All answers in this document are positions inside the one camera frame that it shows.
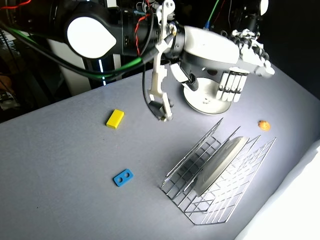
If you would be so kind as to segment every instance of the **gray table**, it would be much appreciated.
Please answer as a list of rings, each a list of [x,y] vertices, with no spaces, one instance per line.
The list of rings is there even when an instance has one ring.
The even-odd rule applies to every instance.
[[[320,132],[320,101],[275,70],[250,76],[240,102],[217,116],[192,110],[168,71],[170,122],[146,108],[139,74],[2,123],[0,239],[234,239]],[[115,108],[125,112],[117,130],[105,126]],[[194,226],[159,186],[221,117],[218,139],[241,125],[240,135],[277,141],[229,222]],[[117,187],[112,178],[126,168],[134,178]]]

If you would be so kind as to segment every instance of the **yellow block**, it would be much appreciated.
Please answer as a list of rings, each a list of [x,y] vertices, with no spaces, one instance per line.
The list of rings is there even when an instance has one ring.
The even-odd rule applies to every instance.
[[[124,115],[125,113],[123,111],[115,109],[109,120],[106,122],[107,127],[116,129]]]

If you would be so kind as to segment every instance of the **white plate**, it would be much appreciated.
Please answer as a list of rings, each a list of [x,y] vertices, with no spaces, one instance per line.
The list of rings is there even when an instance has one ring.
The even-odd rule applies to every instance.
[[[204,77],[199,77],[197,80],[199,87],[196,91],[183,88],[184,97],[194,110],[202,114],[215,115],[224,113],[230,108],[231,102],[216,99],[218,83]]]
[[[232,160],[244,148],[248,140],[248,137],[239,136],[227,141],[215,155],[213,155],[209,162],[204,165],[193,188],[198,197],[211,187]]]

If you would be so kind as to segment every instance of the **metal wire rack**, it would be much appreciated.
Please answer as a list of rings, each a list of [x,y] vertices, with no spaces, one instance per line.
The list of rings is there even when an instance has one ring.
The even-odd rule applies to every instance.
[[[193,190],[197,176],[239,129],[220,142],[213,135],[221,122],[222,119],[178,162],[161,186],[162,191],[195,225],[220,224],[230,219],[276,140],[272,139],[255,151],[252,149],[260,136],[249,140],[210,188],[198,197]]]

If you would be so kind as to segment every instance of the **green wire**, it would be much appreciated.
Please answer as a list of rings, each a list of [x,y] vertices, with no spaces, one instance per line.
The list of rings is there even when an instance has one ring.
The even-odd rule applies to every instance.
[[[216,0],[215,5],[214,5],[214,7],[213,7],[213,9],[212,9],[212,12],[211,12],[211,14],[210,14],[210,16],[209,16],[208,22],[210,22],[210,20],[211,20],[211,18],[212,18],[212,15],[214,14],[214,11],[215,11],[218,3],[219,3],[219,0]]]
[[[27,39],[29,42],[32,42],[32,43],[38,45],[37,42],[35,42],[35,41],[32,40],[31,38],[29,38],[29,37],[27,37],[26,35],[24,35],[21,31],[19,31],[19,30],[17,30],[17,29],[14,29],[14,28],[11,28],[11,27],[8,27],[8,29],[10,29],[12,32],[18,34],[19,36]],[[142,62],[142,58],[141,58],[141,57],[137,57],[136,59],[132,60],[131,62],[128,62],[128,63],[126,63],[125,65],[117,68],[116,70],[117,70],[117,71],[118,71],[118,70],[125,70],[125,69],[128,69],[128,68],[130,68],[130,67],[132,67],[132,66],[135,66],[135,65],[137,65],[137,64],[139,64],[139,63],[141,63],[141,62]],[[105,77],[105,78],[112,77],[112,76],[114,76],[115,74],[117,74],[117,72],[115,72],[115,73],[113,73],[113,74],[99,74],[99,73],[92,74],[92,73],[87,73],[87,75],[88,75],[90,78],[98,78],[98,79],[101,79],[101,78],[103,78],[103,77]]]

